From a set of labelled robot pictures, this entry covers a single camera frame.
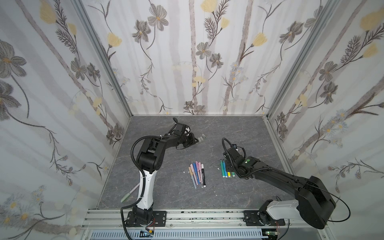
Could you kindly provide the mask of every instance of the metal corner post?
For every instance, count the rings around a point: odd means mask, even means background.
[[[277,92],[276,97],[271,104],[270,110],[268,112],[268,116],[274,115],[275,111],[277,110],[277,107],[279,106],[286,92],[288,91],[289,86],[295,79],[297,72],[300,70],[305,59],[311,52],[313,46],[316,43],[317,38],[320,36],[322,30],[327,25],[328,20],[331,18],[339,2],[340,0],[328,0],[327,3],[325,4],[322,14],[320,15],[319,19],[316,21],[312,31],[310,31],[310,35],[308,39],[305,41],[304,46],[302,47],[299,55],[295,60],[295,63],[293,64],[292,68],[288,72],[279,91]]]
[[[129,108],[127,101],[125,100],[125,96],[124,96],[124,94],[123,94],[123,92],[119,86],[119,82],[113,73],[112,67],[109,63],[107,56],[104,53],[102,44],[101,44],[99,38],[97,37],[97,34],[96,34],[96,32],[92,26],[91,20],[89,19],[88,14],[85,11],[83,3],[81,2],[81,0],[71,0],[71,2],[75,8],[75,11],[76,11],[78,17],[80,18],[81,23],[83,24],[83,26],[87,32],[88,37],[90,38],[90,40],[92,42],[92,45],[93,45],[96,53],[100,57],[100,60],[103,63],[104,68],[107,70],[107,75],[111,79],[111,84],[113,85],[113,88],[114,88],[121,104],[123,105],[123,108],[124,108],[126,114],[129,116],[129,118],[131,118],[133,116],[132,111]]]

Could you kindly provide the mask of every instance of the pink marker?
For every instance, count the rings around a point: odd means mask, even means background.
[[[200,182],[203,182],[203,173],[201,172],[201,162],[199,162]]]
[[[196,177],[196,174],[195,174],[195,169],[194,169],[192,164],[190,165],[190,167],[192,169],[192,173],[193,173],[193,176],[195,177],[195,182],[196,182],[196,185],[197,185],[198,183],[197,183],[197,177]]]
[[[199,178],[199,182],[201,180],[201,175],[200,175],[200,168],[199,168],[199,162],[196,161],[196,169],[197,169],[197,177]]]

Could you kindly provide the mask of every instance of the gray table surface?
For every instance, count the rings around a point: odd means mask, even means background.
[[[257,116],[179,116],[180,123],[190,126],[195,137],[206,135],[204,141],[183,150],[168,148],[158,171],[153,191],[154,208],[258,208],[267,199],[291,200],[284,191],[255,179],[223,178],[220,159],[223,156],[221,139],[245,148],[268,165],[283,170],[276,149],[262,117]],[[121,198],[139,182],[139,171],[132,163],[132,144],[145,135],[165,134],[173,126],[171,116],[134,116],[128,125],[120,151],[103,195],[99,209],[120,208],[137,199],[138,190],[124,202]],[[134,156],[141,147],[135,147]],[[204,164],[206,188],[194,189],[188,167],[192,162]]]

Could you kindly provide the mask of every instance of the robotic arm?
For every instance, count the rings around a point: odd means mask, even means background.
[[[140,170],[140,187],[137,201],[129,206],[121,208],[123,227],[126,231],[126,221],[123,209],[132,207],[132,215],[135,223],[148,226],[153,219],[153,187],[157,171],[160,169],[164,153],[167,148],[183,144],[184,148],[190,147],[198,142],[190,127],[178,123],[173,118],[175,125],[164,136],[144,136],[139,138],[132,146],[131,158]],[[144,140],[135,160],[133,150],[135,145]],[[298,177],[268,166],[254,157],[239,154],[237,146],[230,143],[226,138],[222,139],[224,156],[226,158],[226,171],[236,172],[240,178],[255,178],[267,182],[292,195],[295,200],[273,201],[267,200],[256,216],[256,225],[269,225],[282,219],[302,219],[309,225],[323,229],[331,216],[336,203],[328,193],[320,179],[311,176],[309,179]]]

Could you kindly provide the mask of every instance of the floral wallpaper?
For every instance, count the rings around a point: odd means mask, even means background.
[[[187,115],[266,114],[326,4],[82,2],[133,113]]]
[[[91,46],[70,2],[0,3],[4,239],[80,239],[98,202],[129,119]]]
[[[339,240],[382,239],[383,64],[383,3],[341,1],[270,116],[296,173],[317,176],[351,208],[349,220],[328,223]],[[339,202],[332,220],[347,215]]]

